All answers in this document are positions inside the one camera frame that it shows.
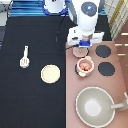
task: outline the black mat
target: black mat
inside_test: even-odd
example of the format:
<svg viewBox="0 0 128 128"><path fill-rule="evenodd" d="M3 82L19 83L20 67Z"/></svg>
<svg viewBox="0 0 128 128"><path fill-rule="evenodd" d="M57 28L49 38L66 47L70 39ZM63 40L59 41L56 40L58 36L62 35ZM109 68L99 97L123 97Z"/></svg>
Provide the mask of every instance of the black mat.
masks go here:
<svg viewBox="0 0 128 128"><path fill-rule="evenodd" d="M100 74L103 76L112 76L115 73L114 66L109 62L102 62L98 66Z"/></svg>
<svg viewBox="0 0 128 128"><path fill-rule="evenodd" d="M57 50L55 35L62 18L8 19L0 56L0 128L66 128L66 59ZM69 26L62 27L65 48ZM30 66L19 66L25 45ZM49 85L41 79L47 64L60 68L61 78Z"/></svg>
<svg viewBox="0 0 128 128"><path fill-rule="evenodd" d="M111 49L106 45L99 45L96 48L96 54L99 57L106 58L111 55Z"/></svg>

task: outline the table surface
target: table surface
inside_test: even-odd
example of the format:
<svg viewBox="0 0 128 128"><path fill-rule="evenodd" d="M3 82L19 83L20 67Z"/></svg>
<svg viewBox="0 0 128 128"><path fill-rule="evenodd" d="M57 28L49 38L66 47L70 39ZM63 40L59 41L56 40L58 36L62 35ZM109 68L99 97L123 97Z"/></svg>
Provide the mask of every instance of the table surface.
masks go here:
<svg viewBox="0 0 128 128"><path fill-rule="evenodd" d="M97 56L95 49L98 45L110 47L111 55L107 58ZM75 110L76 97L86 87L100 87L106 90L112 96L114 103L125 100L124 92L126 92L126 87L115 42L103 41L101 44L94 44L89 48L89 56L92 57L95 65L94 71L89 77L81 78L75 73L75 65L79 58L73 55L72 49L66 51L66 128L90 128L79 119ZM114 75L102 76L98 71L98 65L101 62L112 63L115 67ZM128 110L122 112L116 110L113 121L105 128L128 128Z"/></svg>

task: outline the white bowl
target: white bowl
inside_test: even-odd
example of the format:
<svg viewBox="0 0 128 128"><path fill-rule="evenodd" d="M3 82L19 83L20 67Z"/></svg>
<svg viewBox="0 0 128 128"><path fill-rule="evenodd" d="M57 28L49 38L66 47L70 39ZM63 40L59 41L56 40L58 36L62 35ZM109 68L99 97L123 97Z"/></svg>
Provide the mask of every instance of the white bowl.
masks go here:
<svg viewBox="0 0 128 128"><path fill-rule="evenodd" d="M115 116L112 97L99 87L87 87L76 98L76 111L80 119L91 127L105 127Z"/></svg>

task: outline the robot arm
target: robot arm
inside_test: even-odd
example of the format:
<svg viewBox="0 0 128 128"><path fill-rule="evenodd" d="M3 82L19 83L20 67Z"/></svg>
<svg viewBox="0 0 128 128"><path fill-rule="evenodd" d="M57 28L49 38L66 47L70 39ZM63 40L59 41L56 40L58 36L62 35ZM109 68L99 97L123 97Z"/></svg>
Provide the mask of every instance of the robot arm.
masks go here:
<svg viewBox="0 0 128 128"><path fill-rule="evenodd" d="M94 32L98 11L102 10L104 3L105 0L72 0L70 2L69 17L77 26L69 29L68 45L79 44L79 47L89 47L102 42L104 32Z"/></svg>

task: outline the cable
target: cable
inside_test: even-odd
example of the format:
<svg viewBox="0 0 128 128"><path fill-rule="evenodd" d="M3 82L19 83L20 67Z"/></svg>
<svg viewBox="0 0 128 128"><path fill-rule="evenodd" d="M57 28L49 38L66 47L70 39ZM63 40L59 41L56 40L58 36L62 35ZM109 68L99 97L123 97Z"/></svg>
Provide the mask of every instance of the cable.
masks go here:
<svg viewBox="0 0 128 128"><path fill-rule="evenodd" d="M60 49L60 48L59 48L59 45L58 45L59 30L60 30L61 24L62 24L63 20L65 19L67 13L68 13L68 11L65 13L65 16L64 16L63 19L61 20L61 22L60 22L60 24L59 24L59 27L58 27L58 30L57 30L57 34L56 34L56 46L57 46L57 49L58 49L59 51L66 51L66 50L68 50L68 49L70 49L70 48L73 48L73 47L79 47L79 45L76 44L76 45L73 45L73 46L68 47L68 48L66 48L66 49Z"/></svg>
<svg viewBox="0 0 128 128"><path fill-rule="evenodd" d="M11 10L9 7L10 7L12 1L13 1L13 0L11 0L11 2L10 2L9 5L8 5L8 9L7 9L7 19L8 19L8 15L9 15L9 14L8 14L8 10Z"/></svg>

